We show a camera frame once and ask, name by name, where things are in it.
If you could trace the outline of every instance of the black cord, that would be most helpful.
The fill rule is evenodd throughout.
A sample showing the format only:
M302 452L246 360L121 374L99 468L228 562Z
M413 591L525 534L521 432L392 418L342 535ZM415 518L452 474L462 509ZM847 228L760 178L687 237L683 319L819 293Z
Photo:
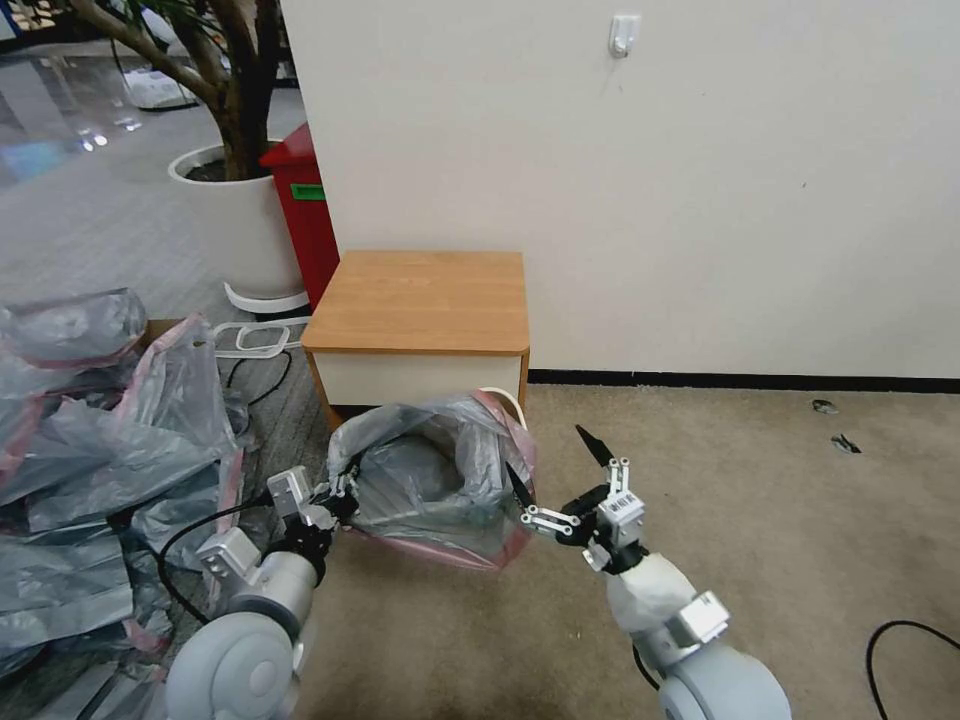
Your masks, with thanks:
M867 681L870 683L870 694L873 696L873 702L877 706L877 712L880 713L880 717L883 718L883 720L890 720L890 718L887 717L887 711L883 707L883 701L880 700L880 691L877 689L877 678L873 673L873 651L876 649L877 641L880 639L880 637L887 630L897 627L898 625L915 627L918 630L924 630L931 635L940 638L945 643L952 645L955 650L960 650L960 642L954 640L946 633L940 632L936 628L932 628L929 625L924 625L923 623L919 623L915 620L891 620L890 622L886 622L874 630L873 635L870 636L870 641L867 643Z
M170 580L170 576L167 574L167 553L170 552L170 548L173 547L173 544L177 542L177 540L182 538L187 533L196 530L201 525L206 525L208 522L213 522L214 520L222 518L225 515L233 515L234 513L238 513L252 507L269 505L270 503L270 493L264 491L260 495L251 498L246 502L242 502L239 505L234 505L233 507L226 508L225 510L218 510L212 515L208 515L207 517L201 518L196 522L192 522L186 527L175 532L173 537L167 540L163 548L156 555L157 574L160 576L160 582L163 583L163 586L167 589L167 592L170 593L171 597L180 603L184 610L193 615L193 617L195 617L201 625L206 625L208 622L210 622L210 620L206 615L200 612L197 607L183 595L183 593L177 590L173 582Z
M637 652L637 646L631 643L631 648L633 648L633 661L637 664L637 670L640 671L640 674L643 675L643 679L647 681L647 684L650 685L654 690L660 690L660 684L653 679L653 675L650 674L650 671L647 670L646 666L643 664L643 660L640 659L640 653Z
M283 384L283 381L287 379L287 375L290 373L290 366L293 365L293 355L290 354L289 350L283 350L281 351L281 354L286 355L287 364L283 368L283 372L280 374L280 379L277 380L273 385L271 385L268 390L260 393L253 400L248 402L247 405L253 407L261 400L266 399L266 397L270 395L270 393L276 391L277 388L279 388ZM227 375L227 387L230 387L233 384L233 377L234 375L237 374L237 369L249 359L250 358L240 358L239 360L237 360L236 364L230 369L230 374Z

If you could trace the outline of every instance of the white planter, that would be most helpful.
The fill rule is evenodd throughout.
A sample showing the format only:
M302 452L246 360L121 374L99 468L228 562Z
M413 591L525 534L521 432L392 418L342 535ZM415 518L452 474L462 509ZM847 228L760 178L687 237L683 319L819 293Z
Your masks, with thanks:
M221 157L223 147L211 145L181 155L167 172L185 191L197 236L226 281L227 297L250 312L283 312L306 305L273 178L212 183L185 177L192 168Z

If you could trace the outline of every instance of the beige carpet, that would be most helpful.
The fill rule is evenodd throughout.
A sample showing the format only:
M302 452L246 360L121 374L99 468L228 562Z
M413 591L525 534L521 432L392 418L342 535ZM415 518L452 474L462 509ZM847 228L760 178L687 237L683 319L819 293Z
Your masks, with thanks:
M531 387L537 488L557 507L600 478L575 422L633 460L649 547L734 615L795 718L868 720L872 629L960 636L960 397ZM862 455L830 436L844 432ZM342 536L317 594L301 718L659 718L574 549L535 538L499 574ZM892 720L956 718L960 656L916 631L881 642Z

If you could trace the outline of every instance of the wooden tabletop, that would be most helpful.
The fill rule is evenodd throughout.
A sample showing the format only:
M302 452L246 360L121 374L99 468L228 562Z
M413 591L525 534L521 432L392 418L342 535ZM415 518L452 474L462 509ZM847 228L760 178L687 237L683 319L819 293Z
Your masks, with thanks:
M348 252L302 342L313 352L522 355L523 256Z

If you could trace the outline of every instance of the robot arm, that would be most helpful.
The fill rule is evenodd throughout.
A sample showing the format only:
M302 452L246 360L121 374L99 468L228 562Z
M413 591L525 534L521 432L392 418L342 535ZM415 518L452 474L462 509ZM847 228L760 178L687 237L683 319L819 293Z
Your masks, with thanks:
M239 528L214 535L197 551L220 582L224 612L191 637L167 677L173 720L266 720L289 717L311 644L313 591L337 526L357 509L350 477L314 494L303 467L267 481L284 537L261 562Z
M578 546L603 572L607 600L635 658L657 673L667 720L789 720L776 678L758 660L719 640L730 614L710 591L697 593L663 556L643 546L643 502L630 490L630 463L578 426L603 466L606 482L564 505L538 507L508 466L521 522ZM172 720L267 720L289 717L309 643L310 606L323 579L334 533L357 509L354 464L313 493L302 467L270 478L284 540L261 562L238 528L198 550L216 577L225 611L180 650L167 679Z
M786 694L766 666L718 639L730 614L716 595L698 594L676 566L643 546L644 504L630 491L629 460L577 430L606 482L555 512L538 507L508 467L521 522L582 547L587 564L605 574L610 610L637 662L663 679L658 692L668 720L789 720Z

